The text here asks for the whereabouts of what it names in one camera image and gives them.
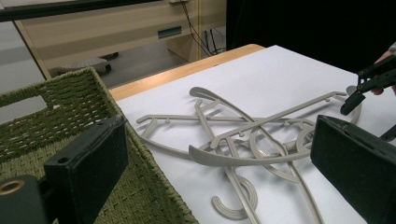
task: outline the white paper sheet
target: white paper sheet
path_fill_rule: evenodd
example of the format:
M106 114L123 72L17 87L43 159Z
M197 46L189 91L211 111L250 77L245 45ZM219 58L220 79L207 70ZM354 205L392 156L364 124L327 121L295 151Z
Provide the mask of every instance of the white paper sheet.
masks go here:
M137 132L145 124L136 120L147 114L194 115L197 98L189 95L192 87L203 87L227 99L251 117L269 117L292 106L304 103L330 91L346 91L356 85L357 77L347 71L321 63L278 46L263 49L243 58L223 63L161 87L141 92L118 101L127 119ZM396 100L386 89L380 96L365 94L358 125L380 135L396 123ZM331 100L291 114L316 121L318 114L350 120L339 113L341 102ZM152 139L162 144L188 151L208 141L197 122L160 122ZM224 131L217 127L216 133ZM292 140L292 133L277 132L279 141ZM148 147L161 169L201 223L250 223L248 219L233 221L219 215L211 204L213 196L232 209L240 202L219 167L208 167L183 160ZM309 158L295 162L314 195L325 223L365 223L343 199L329 181L316 169ZM247 178L258 191L256 209L262 223L314 223L303 194L296 184L277 177L263 167L241 167L236 172Z

